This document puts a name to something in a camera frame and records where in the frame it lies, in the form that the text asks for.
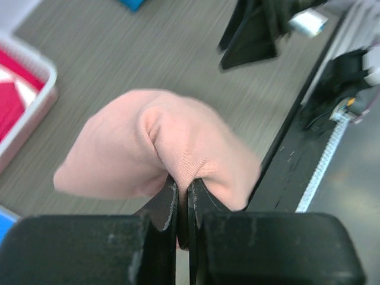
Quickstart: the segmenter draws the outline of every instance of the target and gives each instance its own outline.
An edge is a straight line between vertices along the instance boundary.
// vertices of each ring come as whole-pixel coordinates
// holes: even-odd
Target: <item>towel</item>
[[[43,82],[0,48],[0,142],[43,86]]]
[[[196,178],[241,210],[260,173],[256,155],[215,110],[166,90],[132,90],[92,116],[54,175],[58,191],[84,197],[153,196],[170,174],[180,195]]]

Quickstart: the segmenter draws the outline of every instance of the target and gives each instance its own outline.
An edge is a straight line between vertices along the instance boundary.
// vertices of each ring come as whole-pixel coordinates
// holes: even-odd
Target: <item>pink cloth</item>
[[[211,107],[166,90],[132,90],[84,125],[54,175],[59,191],[85,197],[152,196],[168,173],[180,193],[196,178],[241,210],[260,162]]]

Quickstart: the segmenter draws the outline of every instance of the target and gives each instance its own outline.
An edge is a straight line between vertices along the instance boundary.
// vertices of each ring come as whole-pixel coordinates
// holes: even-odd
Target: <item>gray carpet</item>
[[[0,203],[24,216],[133,213],[145,198],[95,201],[53,191],[54,170],[87,118],[132,88],[166,88],[210,104],[263,157],[325,45],[294,35],[282,56],[222,74],[216,47],[231,0],[147,0],[131,14],[116,0],[43,2],[17,31],[58,69],[60,98],[0,177]],[[179,256],[186,284],[186,254]]]

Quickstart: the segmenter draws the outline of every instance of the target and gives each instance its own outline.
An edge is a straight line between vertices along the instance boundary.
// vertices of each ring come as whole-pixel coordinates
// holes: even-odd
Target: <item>white basket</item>
[[[0,34],[0,48],[33,75],[46,82],[35,100],[0,142],[1,173],[56,102],[58,94],[55,88],[56,68],[38,50],[7,34]]]

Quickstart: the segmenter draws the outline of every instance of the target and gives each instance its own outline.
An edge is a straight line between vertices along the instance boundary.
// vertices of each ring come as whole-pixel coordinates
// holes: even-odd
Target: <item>blue object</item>
[[[133,12],[136,12],[141,4],[144,2],[144,0],[119,0],[126,6],[128,6],[129,9],[131,9]]]
[[[16,221],[15,216],[0,208],[0,243]]]

